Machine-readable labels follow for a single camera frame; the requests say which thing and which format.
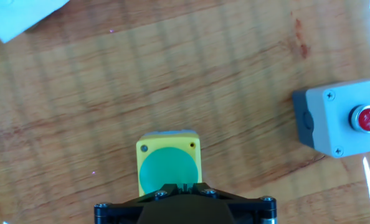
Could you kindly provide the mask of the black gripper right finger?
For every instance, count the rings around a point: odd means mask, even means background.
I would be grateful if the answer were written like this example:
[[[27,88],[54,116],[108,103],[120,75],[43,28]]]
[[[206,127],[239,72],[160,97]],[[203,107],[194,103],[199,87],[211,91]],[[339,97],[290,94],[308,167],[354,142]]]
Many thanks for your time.
[[[224,202],[237,223],[277,224],[277,201],[271,196],[245,198],[214,189],[206,183],[184,184],[184,192]]]

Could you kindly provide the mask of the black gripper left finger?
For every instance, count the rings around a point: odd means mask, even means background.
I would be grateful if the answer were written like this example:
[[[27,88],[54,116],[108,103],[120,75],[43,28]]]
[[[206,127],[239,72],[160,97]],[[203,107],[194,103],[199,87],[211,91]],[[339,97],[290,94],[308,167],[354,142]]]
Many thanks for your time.
[[[124,203],[94,205],[95,224],[137,223],[144,207],[158,200],[185,193],[185,184],[164,184],[160,189]]]

